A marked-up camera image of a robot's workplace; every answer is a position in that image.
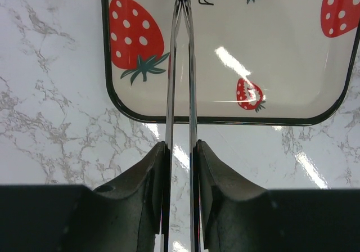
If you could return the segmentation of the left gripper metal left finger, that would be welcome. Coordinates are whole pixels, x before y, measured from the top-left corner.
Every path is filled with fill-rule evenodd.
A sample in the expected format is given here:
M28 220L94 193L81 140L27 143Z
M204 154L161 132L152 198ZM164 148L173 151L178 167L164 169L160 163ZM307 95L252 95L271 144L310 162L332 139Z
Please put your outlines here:
M172 150L174 128L174 105L176 88L177 35L182 12L182 0L175 0L170 32L170 54L168 65L168 90L166 97L165 150L163 160L163 197L161 210L161 250L169 250L170 192L172 181Z

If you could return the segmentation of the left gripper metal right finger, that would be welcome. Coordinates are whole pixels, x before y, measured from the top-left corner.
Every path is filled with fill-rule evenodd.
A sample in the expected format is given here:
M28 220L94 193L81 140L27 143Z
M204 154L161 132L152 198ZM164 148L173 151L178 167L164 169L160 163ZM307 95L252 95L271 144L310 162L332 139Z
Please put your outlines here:
M190 230L191 251L200 251L200 207L197 147L196 58L194 21L191 0L183 0L184 19L188 33L189 132L190 132Z

